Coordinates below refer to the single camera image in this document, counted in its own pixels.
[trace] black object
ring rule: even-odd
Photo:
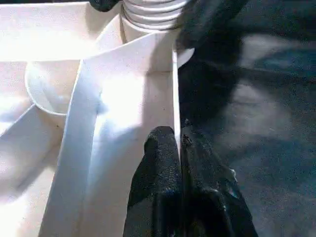
[[[120,0],[89,0],[91,6],[93,6],[93,8],[95,8],[98,11],[109,11],[119,1]]]
[[[132,180],[124,237],[256,237],[234,172],[192,127],[183,129],[182,178],[170,127],[154,129]]]
[[[178,237],[182,185],[178,151],[170,127],[148,136],[145,155],[131,185],[124,237]]]
[[[182,130],[181,164],[188,237],[256,237],[235,172],[192,126]]]

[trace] white surface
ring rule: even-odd
[[[41,237],[122,236],[148,133],[180,123],[173,105],[176,57],[161,42],[150,34],[83,61]]]
[[[37,237],[55,174],[59,146],[47,154],[14,195],[0,201],[0,236]]]
[[[32,102],[64,127],[79,60],[32,62],[26,67],[25,86]]]
[[[60,143],[62,132],[36,106],[31,106],[0,136],[0,196],[14,191]]]
[[[88,2],[0,6],[0,61],[81,59],[117,15],[98,12]]]

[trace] white plastic container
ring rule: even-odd
[[[122,236],[147,135],[167,125],[179,143],[177,54],[164,36],[83,60],[40,237]]]
[[[27,65],[25,86],[32,102],[64,128],[79,60],[32,62]]]

